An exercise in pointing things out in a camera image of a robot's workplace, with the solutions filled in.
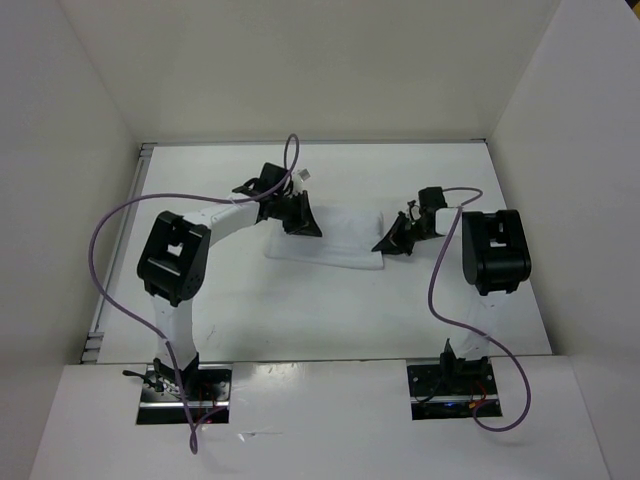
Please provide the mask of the white skirt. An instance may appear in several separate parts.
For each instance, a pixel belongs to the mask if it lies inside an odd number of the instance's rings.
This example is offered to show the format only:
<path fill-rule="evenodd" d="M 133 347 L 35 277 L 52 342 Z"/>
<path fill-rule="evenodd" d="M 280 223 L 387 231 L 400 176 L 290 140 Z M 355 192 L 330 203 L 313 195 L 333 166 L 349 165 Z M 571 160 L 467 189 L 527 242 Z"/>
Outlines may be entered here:
<path fill-rule="evenodd" d="M 281 227 L 274 227 L 264 256 L 355 270 L 384 269 L 382 254 L 373 251 L 383 236 L 381 211 L 319 206 L 313 214 L 321 237 L 288 235 Z"/>

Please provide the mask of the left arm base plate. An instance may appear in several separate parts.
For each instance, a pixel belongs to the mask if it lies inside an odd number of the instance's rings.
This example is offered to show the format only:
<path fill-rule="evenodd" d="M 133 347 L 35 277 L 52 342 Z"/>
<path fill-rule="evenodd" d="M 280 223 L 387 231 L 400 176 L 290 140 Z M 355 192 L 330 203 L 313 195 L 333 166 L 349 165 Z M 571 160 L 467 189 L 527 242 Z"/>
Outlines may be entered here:
<path fill-rule="evenodd" d="M 177 386 L 159 378 L 152 365 L 147 365 L 144 373 L 126 370 L 123 374 L 142 380 L 137 425 L 187 424 Z M 230 416 L 231 386 L 231 365 L 201 364 L 197 383 L 186 394 L 194 422 L 200 425 L 227 424 Z"/>

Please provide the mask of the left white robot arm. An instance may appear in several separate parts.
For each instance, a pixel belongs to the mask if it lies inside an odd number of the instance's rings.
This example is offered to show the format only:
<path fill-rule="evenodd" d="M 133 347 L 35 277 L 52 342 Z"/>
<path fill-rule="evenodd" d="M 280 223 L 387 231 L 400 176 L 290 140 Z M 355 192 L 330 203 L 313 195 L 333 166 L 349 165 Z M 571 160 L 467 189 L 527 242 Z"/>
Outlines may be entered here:
<path fill-rule="evenodd" d="M 274 219 L 284 233 L 320 238 L 308 192 L 298 174 L 266 163 L 259 176 L 232 190 L 220 203 L 199 211 L 161 212 L 137 265 L 151 297 L 158 340 L 154 371 L 176 399 L 199 389 L 199 353 L 193 336 L 193 299 L 204 284 L 209 250 L 230 235 Z"/>

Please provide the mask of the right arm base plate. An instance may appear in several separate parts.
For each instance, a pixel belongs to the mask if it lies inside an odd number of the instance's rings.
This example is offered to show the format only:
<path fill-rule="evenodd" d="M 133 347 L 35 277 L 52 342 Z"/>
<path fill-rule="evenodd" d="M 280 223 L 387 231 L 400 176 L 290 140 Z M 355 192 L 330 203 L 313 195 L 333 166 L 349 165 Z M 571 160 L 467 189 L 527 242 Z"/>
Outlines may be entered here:
<path fill-rule="evenodd" d="M 437 363 L 408 364 L 411 413 L 414 421 L 466 419 L 480 407 L 478 418 L 502 416 L 491 364 L 486 358 L 463 361 L 447 379 Z"/>

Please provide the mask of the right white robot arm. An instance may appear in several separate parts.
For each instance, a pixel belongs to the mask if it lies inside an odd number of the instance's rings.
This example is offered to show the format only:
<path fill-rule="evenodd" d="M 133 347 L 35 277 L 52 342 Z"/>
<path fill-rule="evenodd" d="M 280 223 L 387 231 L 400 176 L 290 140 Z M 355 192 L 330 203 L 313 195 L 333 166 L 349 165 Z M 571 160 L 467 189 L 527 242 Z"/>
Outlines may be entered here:
<path fill-rule="evenodd" d="M 453 334 L 446 347 L 447 355 L 456 358 L 438 369 L 440 385 L 450 393 L 462 392 L 473 381 L 466 361 L 486 358 L 492 347 L 512 360 L 521 376 L 526 375 L 516 355 L 495 338 L 495 328 L 509 297 L 529 280 L 531 255 L 518 211 L 485 213 L 469 208 L 482 195 L 477 187 L 426 187 L 372 248 L 382 255 L 410 256 L 417 243 L 443 239 L 428 281 L 427 306 Z M 463 320 L 448 317 L 435 305 L 436 281 L 455 240 L 460 242 L 463 279 L 475 294 Z"/>

